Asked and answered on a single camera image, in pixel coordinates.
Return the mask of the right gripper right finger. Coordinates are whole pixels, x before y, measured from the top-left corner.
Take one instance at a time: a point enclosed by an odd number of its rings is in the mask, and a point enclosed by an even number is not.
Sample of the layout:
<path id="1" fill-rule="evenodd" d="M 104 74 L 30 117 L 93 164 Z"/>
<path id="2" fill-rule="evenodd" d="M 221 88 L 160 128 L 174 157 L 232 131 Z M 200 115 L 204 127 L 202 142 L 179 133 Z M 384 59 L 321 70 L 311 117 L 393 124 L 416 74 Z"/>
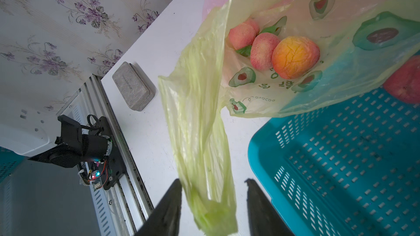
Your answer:
<path id="1" fill-rule="evenodd" d="M 293 236 L 294 233 L 279 216 L 257 182 L 247 179 L 247 209 L 250 235 Z"/>

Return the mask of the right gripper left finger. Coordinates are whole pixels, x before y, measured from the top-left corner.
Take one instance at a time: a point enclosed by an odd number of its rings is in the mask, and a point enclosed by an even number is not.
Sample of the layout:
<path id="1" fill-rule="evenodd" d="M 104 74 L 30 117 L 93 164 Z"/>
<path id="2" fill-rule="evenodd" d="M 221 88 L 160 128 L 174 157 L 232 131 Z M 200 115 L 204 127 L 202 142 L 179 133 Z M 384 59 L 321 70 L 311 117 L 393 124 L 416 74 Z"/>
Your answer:
<path id="1" fill-rule="evenodd" d="M 175 179 L 135 236 L 178 236 L 182 208 L 182 185 Z"/>

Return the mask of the pink peach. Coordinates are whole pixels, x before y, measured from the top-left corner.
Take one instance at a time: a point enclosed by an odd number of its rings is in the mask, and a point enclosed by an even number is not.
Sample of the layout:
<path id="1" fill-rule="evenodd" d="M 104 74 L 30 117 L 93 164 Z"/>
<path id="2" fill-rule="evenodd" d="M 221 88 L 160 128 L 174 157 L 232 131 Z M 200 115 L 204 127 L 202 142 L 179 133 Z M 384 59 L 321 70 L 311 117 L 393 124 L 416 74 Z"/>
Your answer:
<path id="1" fill-rule="evenodd" d="M 252 45 L 260 27 L 253 19 L 247 19 L 245 22 L 237 25 L 229 31 L 228 38 L 235 50 Z"/>

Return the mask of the yellow-green plastic bag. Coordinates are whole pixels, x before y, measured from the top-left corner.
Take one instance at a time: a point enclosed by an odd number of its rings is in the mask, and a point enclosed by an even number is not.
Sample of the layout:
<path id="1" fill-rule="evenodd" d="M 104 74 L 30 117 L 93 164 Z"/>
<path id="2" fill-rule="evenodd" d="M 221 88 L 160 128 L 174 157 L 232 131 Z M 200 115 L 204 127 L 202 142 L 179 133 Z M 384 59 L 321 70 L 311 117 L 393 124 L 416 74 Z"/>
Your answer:
<path id="1" fill-rule="evenodd" d="M 320 59 L 303 76 L 257 71 L 228 32 L 248 18 L 280 38 L 304 36 Z M 286 118 L 383 88 L 420 55 L 420 0 L 228 0 L 213 10 L 159 89 L 178 174 L 199 229 L 237 232 L 221 109 L 241 118 Z"/>

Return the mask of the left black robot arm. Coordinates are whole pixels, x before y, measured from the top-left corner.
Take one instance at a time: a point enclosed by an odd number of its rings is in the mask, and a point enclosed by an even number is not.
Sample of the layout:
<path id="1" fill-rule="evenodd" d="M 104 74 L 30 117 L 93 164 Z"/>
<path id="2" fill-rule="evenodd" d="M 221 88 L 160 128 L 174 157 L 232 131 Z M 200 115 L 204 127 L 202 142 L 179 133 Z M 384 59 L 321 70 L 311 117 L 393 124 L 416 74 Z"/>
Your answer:
<path id="1" fill-rule="evenodd" d="M 31 161 L 73 168 L 81 162 L 103 162 L 108 159 L 114 145 L 112 131 L 105 117 L 87 116 L 88 125 L 68 116 L 60 115 L 61 135 L 56 146 L 36 156 Z"/>

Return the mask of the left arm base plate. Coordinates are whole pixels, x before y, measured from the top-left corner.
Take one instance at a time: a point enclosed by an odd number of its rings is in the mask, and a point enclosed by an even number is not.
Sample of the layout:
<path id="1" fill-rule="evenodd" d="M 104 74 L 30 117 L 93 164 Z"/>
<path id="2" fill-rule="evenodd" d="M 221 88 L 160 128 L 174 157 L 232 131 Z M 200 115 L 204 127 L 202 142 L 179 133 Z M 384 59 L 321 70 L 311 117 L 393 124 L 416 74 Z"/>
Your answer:
<path id="1" fill-rule="evenodd" d="M 95 191 L 107 191 L 126 174 L 117 140 L 104 116 L 98 118 L 89 114 L 87 125 L 82 128 L 88 130 L 88 133 L 82 135 L 86 152 L 77 164 L 79 176 L 83 184 L 92 185 Z"/>

